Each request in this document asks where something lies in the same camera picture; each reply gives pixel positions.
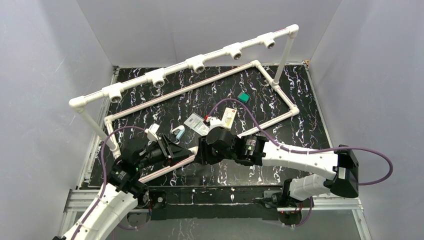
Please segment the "white PVC pipe frame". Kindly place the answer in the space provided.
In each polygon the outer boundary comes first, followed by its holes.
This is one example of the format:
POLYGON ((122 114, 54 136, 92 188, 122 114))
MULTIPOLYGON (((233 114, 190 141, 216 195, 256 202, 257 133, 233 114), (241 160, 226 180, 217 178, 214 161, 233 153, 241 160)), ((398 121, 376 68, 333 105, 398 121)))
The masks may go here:
POLYGON ((107 98, 111 103, 118 103, 119 101, 122 100, 122 92, 130 88, 133 88, 145 83, 151 83, 156 88, 161 88, 165 85, 166 76, 170 74, 173 74, 185 69, 192 69, 196 74, 200 74, 205 70, 204 63, 206 61, 213 60, 222 56, 231 56, 232 59, 238 60, 242 55, 243 49, 246 49, 255 45, 264 45, 267 49, 271 49, 275 45, 276 38, 279 38, 282 36, 288 36, 275 77, 271 77, 258 60, 253 60, 247 64, 236 67, 227 72, 220 73, 216 76, 202 80, 199 83, 194 83, 182 89, 173 91, 169 94, 160 96, 153 100, 149 100, 146 103, 142 103, 140 105, 131 107, 122 112, 108 115, 104 118, 104 124, 107 130, 111 131, 113 121, 121 117, 125 117, 127 115, 130 115, 135 112, 146 109, 148 107, 151 107, 153 105, 162 103, 173 97, 198 89, 202 86, 213 83, 217 80, 221 80, 225 77, 244 71, 246 69, 257 68, 261 72, 261 74, 265 77, 265 79, 267 80, 271 88, 276 92, 278 96, 281 97, 283 102, 288 106, 288 112, 278 117, 272 118, 271 120, 260 125, 261 128, 267 128, 274 124, 280 123, 281 121, 285 119, 294 117, 298 115, 300 112, 299 108, 291 100, 289 100, 288 96, 284 93, 284 91, 279 85, 279 79, 282 75, 285 63, 289 56, 293 42, 298 34, 298 31, 299 31, 299 26, 297 24, 292 24, 275 32, 268 32, 265 34, 261 34, 253 39, 249 39, 243 42, 236 42, 236 43, 227 45, 219 50, 215 50, 213 52, 209 52, 206 54, 199 54, 191 58, 188 58, 183 62, 147 72, 142 76, 136 77, 124 83, 114 83, 112 85, 108 85, 102 88, 101 90, 93 92, 89 95, 83 95, 83 96, 72 98, 68 102, 68 104, 75 112, 77 112, 92 127, 92 129, 98 135, 98 137, 101 140, 103 140, 103 142, 107 144, 108 147, 111 148, 113 156, 119 157, 121 152, 118 149, 119 145, 118 145, 118 142, 116 141, 116 138, 113 137, 111 140, 107 139, 108 137, 107 133, 104 132, 103 129, 100 127, 100 125, 96 121, 94 121, 93 118, 85 111, 85 106, 88 103, 91 103, 95 100, 102 99, 102 98, 107 98))

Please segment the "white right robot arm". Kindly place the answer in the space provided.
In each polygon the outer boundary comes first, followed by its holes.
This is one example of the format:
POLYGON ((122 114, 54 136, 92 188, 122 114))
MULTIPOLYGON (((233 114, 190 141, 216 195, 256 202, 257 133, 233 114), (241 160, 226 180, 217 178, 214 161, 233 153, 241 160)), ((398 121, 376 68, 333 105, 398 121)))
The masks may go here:
POLYGON ((237 136, 216 127, 198 140, 194 161, 214 165, 232 160, 243 166, 284 167, 310 175, 284 181, 279 199, 295 207, 309 197, 334 194, 343 198, 359 195, 359 163, 350 149, 321 152, 281 143, 260 135, 237 136))

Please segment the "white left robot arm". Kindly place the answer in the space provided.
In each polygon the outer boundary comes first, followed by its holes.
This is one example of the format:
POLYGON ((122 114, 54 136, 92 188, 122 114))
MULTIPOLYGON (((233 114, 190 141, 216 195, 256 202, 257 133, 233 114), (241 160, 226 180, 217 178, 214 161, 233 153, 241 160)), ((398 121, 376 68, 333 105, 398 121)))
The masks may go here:
POLYGON ((92 203, 57 240, 104 240, 135 207, 149 203, 146 183, 193 160, 197 147, 181 147, 166 136, 116 159, 92 203))

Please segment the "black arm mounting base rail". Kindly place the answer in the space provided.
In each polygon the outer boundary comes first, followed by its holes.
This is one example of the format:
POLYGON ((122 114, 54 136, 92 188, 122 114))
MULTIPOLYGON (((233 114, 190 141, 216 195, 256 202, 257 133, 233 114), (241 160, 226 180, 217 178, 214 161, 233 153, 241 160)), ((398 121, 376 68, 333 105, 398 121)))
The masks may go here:
POLYGON ((282 187, 262 186, 152 186, 145 203, 131 214, 146 214, 148 220, 247 219, 299 224, 310 200, 282 199, 282 187))

